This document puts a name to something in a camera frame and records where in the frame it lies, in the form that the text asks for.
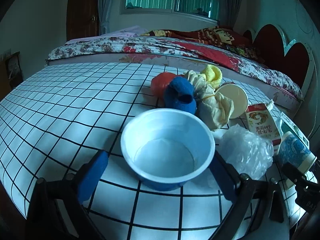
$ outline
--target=blue paper cup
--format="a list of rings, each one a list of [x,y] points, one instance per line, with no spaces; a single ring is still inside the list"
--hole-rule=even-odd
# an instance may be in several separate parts
[[[196,116],[177,109],[146,111],[121,135],[121,151],[146,186],[168,191],[202,173],[213,159],[215,142]]]
[[[276,156],[281,166],[289,162],[303,174],[315,163],[316,157],[310,150],[290,131],[281,138],[279,154]]]

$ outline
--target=floral bedsheet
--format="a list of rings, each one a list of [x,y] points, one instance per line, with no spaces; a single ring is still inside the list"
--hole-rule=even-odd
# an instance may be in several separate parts
[[[298,100],[303,100],[299,86],[279,71],[268,69],[253,60],[218,47],[168,37],[108,37],[77,42],[54,49],[49,54],[48,60],[97,53],[143,53],[204,59],[268,85],[282,88],[296,96]]]

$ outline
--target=beige cloth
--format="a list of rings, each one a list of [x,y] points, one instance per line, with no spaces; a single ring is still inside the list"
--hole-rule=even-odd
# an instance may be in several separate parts
[[[194,97],[197,102],[198,116],[210,130],[221,128],[229,122],[233,113],[233,101],[224,97],[206,82],[204,74],[190,70],[184,74],[194,86]]]

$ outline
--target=window sill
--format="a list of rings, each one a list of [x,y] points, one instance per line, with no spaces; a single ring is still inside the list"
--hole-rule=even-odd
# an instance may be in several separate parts
[[[175,15],[175,16],[180,16],[185,18],[191,18],[191,19],[195,19],[203,22],[209,22],[215,25],[219,24],[219,21],[212,20],[210,18],[201,16],[201,15],[176,12],[174,10],[169,10],[169,9],[133,8],[133,9],[120,10],[120,15],[127,15],[127,14],[166,14],[166,15]]]

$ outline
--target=white wire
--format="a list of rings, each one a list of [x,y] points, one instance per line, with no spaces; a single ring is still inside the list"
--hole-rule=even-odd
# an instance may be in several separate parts
[[[313,123],[313,127],[311,129],[311,132],[308,135],[308,139],[311,135],[311,133],[313,132],[313,129],[316,126],[316,117],[317,117],[317,110],[318,110],[318,74],[317,74],[317,66],[315,65],[315,71],[316,71],[316,98],[317,98],[317,103],[316,103],[316,113],[315,113],[315,122]]]

